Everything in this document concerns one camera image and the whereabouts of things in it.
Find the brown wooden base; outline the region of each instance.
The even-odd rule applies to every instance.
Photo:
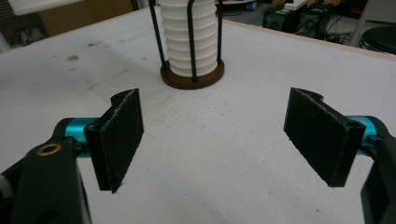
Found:
[[[220,60],[220,63],[213,72],[198,77],[197,81],[192,81],[192,77],[181,77],[176,75],[170,69],[169,61],[166,61],[167,68],[161,68],[161,76],[163,82],[167,85],[181,90],[197,90],[214,84],[219,81],[224,74],[224,62]]]

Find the white tabletop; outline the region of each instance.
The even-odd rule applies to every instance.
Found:
[[[283,132],[287,102],[290,87],[315,91],[395,135],[394,58],[225,21],[224,77],[181,91],[161,80],[152,27],[144,9],[0,54],[0,170],[59,120],[100,117],[139,88],[145,133],[119,192],[78,159],[93,223],[363,223],[371,159],[328,188]]]

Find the ribbed white cylinder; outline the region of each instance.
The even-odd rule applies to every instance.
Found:
[[[181,77],[192,77],[188,0],[160,0],[163,28],[171,70]],[[217,67],[218,30],[214,0],[195,0],[192,20],[197,76],[209,74]]]

